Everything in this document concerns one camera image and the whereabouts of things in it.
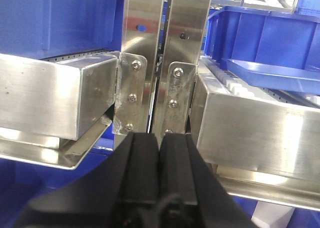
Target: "bolt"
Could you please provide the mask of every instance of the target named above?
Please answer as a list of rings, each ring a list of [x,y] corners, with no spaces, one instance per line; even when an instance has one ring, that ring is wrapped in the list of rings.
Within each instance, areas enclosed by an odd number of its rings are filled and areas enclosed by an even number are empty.
[[[170,108],[177,108],[178,107],[178,101],[176,101],[175,99],[170,100],[169,107]]]
[[[137,101],[137,95],[136,94],[130,94],[129,95],[129,102],[135,103]]]
[[[139,70],[141,68],[141,62],[139,60],[135,60],[131,63],[132,68],[135,70]]]
[[[132,124],[126,124],[125,127],[124,127],[124,130],[126,132],[132,132],[134,129],[134,126]]]
[[[184,74],[184,70],[181,69],[180,67],[175,68],[173,70],[173,75],[174,75],[175,78],[180,78],[183,74]]]
[[[189,38],[190,38],[189,35],[187,35],[186,33],[181,33],[180,34],[180,39],[181,40],[189,40]]]

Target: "white plastic part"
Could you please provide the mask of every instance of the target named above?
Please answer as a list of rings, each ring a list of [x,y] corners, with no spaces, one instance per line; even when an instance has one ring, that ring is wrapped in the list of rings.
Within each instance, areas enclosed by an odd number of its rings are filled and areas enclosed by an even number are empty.
[[[320,96],[314,95],[310,99],[313,103],[320,105]]]
[[[219,81],[222,80],[222,77],[228,76],[224,71],[218,71],[216,77],[219,79]]]
[[[235,86],[232,88],[231,92],[235,95],[235,96],[241,96],[244,97],[246,95],[246,93],[248,93],[248,89],[244,88],[242,86]]]
[[[224,84],[225,86],[227,85],[227,81],[232,82],[235,81],[233,78],[231,78],[229,75],[224,76],[221,80],[222,84]]]
[[[260,228],[286,228],[295,208],[258,201],[252,222]]]
[[[225,86],[229,89],[229,86],[230,86],[232,83],[237,84],[238,82],[237,82],[236,80],[234,80],[233,78],[227,79],[227,80],[225,81]]]
[[[238,82],[231,82],[231,83],[229,83],[228,84],[228,89],[229,89],[229,91],[231,91],[232,92],[232,90],[234,89],[234,87],[242,87],[242,85],[241,84],[239,84]]]

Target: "stainless steel beam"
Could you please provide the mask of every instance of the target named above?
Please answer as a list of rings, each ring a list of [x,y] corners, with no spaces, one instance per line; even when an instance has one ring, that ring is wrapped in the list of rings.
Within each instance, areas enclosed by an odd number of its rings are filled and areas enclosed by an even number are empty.
[[[201,66],[190,124],[230,194],[320,210],[320,109],[234,96]]]
[[[0,127],[76,141],[114,103],[116,69],[105,54],[57,63],[0,54]]]
[[[164,136],[166,119],[172,116],[165,116],[164,107],[168,107],[168,81],[170,80],[170,66],[174,62],[197,65],[200,56],[201,46],[207,16],[211,0],[169,0],[168,21],[166,24],[166,37],[163,50],[163,60],[160,72],[160,80],[155,103],[155,113],[153,119],[152,132],[158,141]],[[176,132],[184,133],[186,127],[185,117],[181,117],[175,124]]]
[[[70,140],[59,149],[0,139],[0,158],[73,170],[111,123],[112,121],[103,115],[80,139]]]
[[[137,83],[143,90],[139,121],[132,123],[135,132],[146,132],[152,92],[154,90],[159,32],[164,0],[125,0],[122,47],[123,53],[131,53],[146,58],[147,68],[144,82]],[[119,117],[126,116],[126,109],[116,111]]]

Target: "stainless steel bracket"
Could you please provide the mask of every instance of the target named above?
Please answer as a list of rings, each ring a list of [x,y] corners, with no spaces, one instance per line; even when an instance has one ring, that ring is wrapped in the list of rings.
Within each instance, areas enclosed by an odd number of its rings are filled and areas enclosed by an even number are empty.
[[[164,0],[124,0],[121,51],[144,56],[147,60],[145,76],[143,80],[139,80],[139,85],[144,86],[142,97],[139,97],[142,99],[138,108],[139,121],[132,121],[136,132],[146,132],[148,127],[163,5]],[[128,106],[128,112],[132,110],[131,107],[132,105]],[[117,130],[116,134],[124,135],[126,132]]]
[[[168,0],[163,59],[152,118],[152,132],[158,142],[166,130],[186,132],[209,7],[210,0]],[[176,68],[183,69],[180,78],[173,76]]]
[[[158,90],[156,122],[152,128],[158,142],[165,133],[185,133],[196,68],[197,65],[183,62],[170,64],[165,89]]]
[[[146,117],[141,109],[147,65],[147,59],[141,55],[119,54],[113,118],[116,135],[146,131]]]

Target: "metal frame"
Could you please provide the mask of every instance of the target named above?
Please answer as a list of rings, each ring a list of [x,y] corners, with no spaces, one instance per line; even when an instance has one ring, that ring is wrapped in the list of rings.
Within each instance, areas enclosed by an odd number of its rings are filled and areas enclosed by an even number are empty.
[[[195,66],[198,64],[209,8],[210,0],[168,0],[163,59],[152,121],[152,132],[155,133],[158,141],[161,141],[166,130],[170,131],[171,128],[166,124],[179,115],[178,111],[183,115],[175,125],[177,127],[175,132],[185,132],[183,128],[186,127],[185,114],[188,114],[188,102],[184,102],[186,106],[178,104],[180,108],[176,109],[177,112],[164,113],[164,107],[168,107],[168,99],[171,100],[170,86],[168,85],[172,75],[170,67],[174,62]],[[186,93],[186,96],[190,96],[190,89],[181,89],[177,93],[183,94],[183,92]]]
[[[319,109],[235,96],[201,64],[190,126],[230,194],[320,211]]]
[[[135,132],[146,132],[148,127],[151,97],[155,88],[163,4],[164,0],[124,0],[121,51],[143,56],[147,60],[144,82],[137,83],[135,87],[129,87],[135,90],[139,86],[139,89],[143,90],[142,97],[137,97],[138,100],[142,100],[139,107],[139,119],[132,121]],[[131,107],[131,104],[128,106],[125,104],[122,110],[117,110],[116,107],[117,116],[126,120],[127,110],[130,110]]]
[[[268,5],[260,5],[260,4],[249,4],[246,3],[246,0],[211,0],[211,6],[236,6],[236,7],[248,7],[255,9],[263,9],[263,10],[271,10],[271,11],[279,11],[279,12],[288,12],[293,13],[296,10],[298,0],[293,1],[293,5],[290,6],[287,4],[285,0],[278,0],[282,7],[273,7]]]
[[[58,57],[51,57],[43,59],[43,61],[27,59],[22,57],[17,57],[13,59],[13,64],[19,64],[19,59],[23,60],[23,65],[19,66],[19,69],[22,71],[21,74],[24,75],[26,72],[23,68],[24,66],[28,66],[28,69],[31,69],[32,66],[35,68],[42,68],[42,71],[47,68],[48,70],[53,70],[55,64],[58,63],[57,66],[74,66],[74,67],[90,67],[95,66],[97,62],[101,59],[109,58],[110,62],[104,69],[111,69],[109,72],[108,80],[104,80],[106,82],[104,87],[107,87],[106,90],[101,90],[99,87],[93,87],[93,92],[90,92],[94,99],[98,99],[102,93],[105,98],[102,105],[108,109],[114,103],[114,93],[116,89],[116,60],[114,54],[107,53],[105,50],[93,50],[82,53],[73,53],[67,54]],[[14,93],[17,89],[17,86],[12,85],[10,88]],[[44,120],[45,125],[48,125],[48,120]],[[55,167],[59,169],[65,170],[73,170],[75,169],[82,159],[86,156],[86,154],[90,151],[90,149],[94,146],[97,140],[101,137],[101,135],[105,132],[105,130],[111,125],[112,121],[103,114],[101,117],[95,118],[92,121],[92,125],[89,126],[89,129],[81,135],[81,137],[75,138],[75,140],[63,139],[60,137],[53,137],[53,134],[45,134],[43,129],[38,129],[37,133],[30,133],[29,130],[21,131],[22,127],[17,126],[13,129],[1,128],[0,129],[0,157],[20,161],[27,162],[37,165],[44,165],[48,167]]]
[[[147,60],[141,55],[120,53],[114,103],[113,133],[141,132]]]

